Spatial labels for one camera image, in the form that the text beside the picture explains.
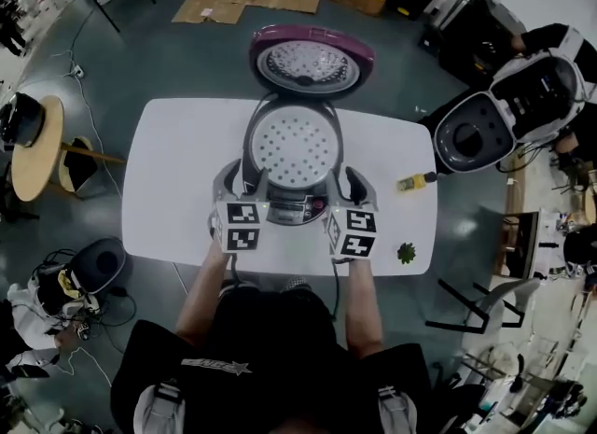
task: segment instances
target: logo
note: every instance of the logo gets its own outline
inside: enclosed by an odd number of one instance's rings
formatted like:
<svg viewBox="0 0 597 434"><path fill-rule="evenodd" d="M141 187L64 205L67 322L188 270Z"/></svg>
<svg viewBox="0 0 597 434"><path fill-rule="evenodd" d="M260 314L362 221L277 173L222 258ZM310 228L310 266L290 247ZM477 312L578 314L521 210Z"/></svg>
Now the logo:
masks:
<svg viewBox="0 0 597 434"><path fill-rule="evenodd" d="M377 392L381 399L396 397L396 390L394 389L394 387L392 385L387 385L386 387L380 387L377 390Z"/></svg>
<svg viewBox="0 0 597 434"><path fill-rule="evenodd" d="M237 376L240 376L244 372L251 374L251 371L247 369L249 363L227 363L224 361L214 361L213 359L183 359L181 363L183 366L195 366L197 368L207 368L208 370L220 370L224 372L234 372Z"/></svg>

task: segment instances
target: forearm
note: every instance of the forearm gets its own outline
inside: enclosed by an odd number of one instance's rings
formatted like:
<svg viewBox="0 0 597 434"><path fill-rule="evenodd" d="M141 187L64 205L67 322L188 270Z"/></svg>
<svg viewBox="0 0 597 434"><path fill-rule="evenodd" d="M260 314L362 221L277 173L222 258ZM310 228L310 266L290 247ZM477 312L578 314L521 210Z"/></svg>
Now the forearm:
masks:
<svg viewBox="0 0 597 434"><path fill-rule="evenodd" d="M524 40L522 39L522 35L515 35L512 37L511 40L512 49L514 49L517 53L524 53L526 52L526 45L524 44Z"/></svg>
<svg viewBox="0 0 597 434"><path fill-rule="evenodd" d="M346 342L349 351L363 358L383 349L382 318L370 262L356 259L348 266Z"/></svg>
<svg viewBox="0 0 597 434"><path fill-rule="evenodd" d="M201 345L212 326L228 261L219 243L212 242L180 312L176 334L194 346Z"/></svg>

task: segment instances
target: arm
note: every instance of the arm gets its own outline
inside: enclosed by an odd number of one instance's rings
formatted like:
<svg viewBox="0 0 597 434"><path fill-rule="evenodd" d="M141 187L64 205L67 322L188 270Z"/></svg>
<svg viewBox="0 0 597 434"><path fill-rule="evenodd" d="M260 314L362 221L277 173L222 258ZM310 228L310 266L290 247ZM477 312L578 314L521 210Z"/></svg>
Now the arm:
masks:
<svg viewBox="0 0 597 434"><path fill-rule="evenodd" d="M578 139L576 139L576 134L574 132L569 133L565 137L562 137L560 140L556 142L555 145L556 152L558 152L559 154L572 152L577 147Z"/></svg>
<svg viewBox="0 0 597 434"><path fill-rule="evenodd" d="M212 241L176 322L176 335L195 347L201 346L214 321L229 258L230 255L222 253L219 243Z"/></svg>
<svg viewBox="0 0 597 434"><path fill-rule="evenodd" d="M541 49L557 48L562 43L568 26L563 24L550 24L549 26L539 27L512 37L512 48L519 53L533 54Z"/></svg>
<svg viewBox="0 0 597 434"><path fill-rule="evenodd" d="M346 342L349 351L362 359L383 350L382 318L370 261L355 259L348 266Z"/></svg>

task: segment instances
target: yellow object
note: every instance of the yellow object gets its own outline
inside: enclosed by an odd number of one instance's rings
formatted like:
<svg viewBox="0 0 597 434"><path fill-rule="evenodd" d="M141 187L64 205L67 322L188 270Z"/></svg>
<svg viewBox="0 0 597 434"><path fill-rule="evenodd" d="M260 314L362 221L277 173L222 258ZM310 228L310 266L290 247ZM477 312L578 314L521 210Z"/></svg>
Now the yellow object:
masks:
<svg viewBox="0 0 597 434"><path fill-rule="evenodd" d="M423 189L428 183L435 182L437 175L435 172L428 172L427 174L417 174L410 176L409 178L403 178L396 182L396 188L398 191L412 191L417 189Z"/></svg>
<svg viewBox="0 0 597 434"><path fill-rule="evenodd" d="M71 280L66 277L66 270L60 270L58 273L58 283L62 287L62 291L67 297L72 298L73 300L78 300L81 298L80 291L78 289L74 289Z"/></svg>

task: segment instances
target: black shirt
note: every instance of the black shirt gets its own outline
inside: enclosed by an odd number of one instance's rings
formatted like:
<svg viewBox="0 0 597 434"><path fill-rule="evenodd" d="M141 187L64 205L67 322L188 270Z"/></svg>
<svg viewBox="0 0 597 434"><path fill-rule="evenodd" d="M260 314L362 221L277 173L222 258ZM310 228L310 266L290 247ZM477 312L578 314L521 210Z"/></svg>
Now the black shirt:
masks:
<svg viewBox="0 0 597 434"><path fill-rule="evenodd" d="M376 433L380 389L406 392L417 409L424 404L430 387L417 344L357 360L336 343L324 304L301 291L234 290L218 305L200 351L139 321L112 387L122 431L132 432L140 394L170 378L186 400L185 431L193 433L266 434L291 417L331 433Z"/></svg>
<svg viewBox="0 0 597 434"><path fill-rule="evenodd" d="M527 53L533 53L541 49L559 47L567 32L568 26L551 24L521 36ZM585 82L597 83L597 50L587 40L580 47L575 63ZM597 144L594 143L597 133L597 105L586 103L569 125L579 143L575 155L585 161L597 161Z"/></svg>

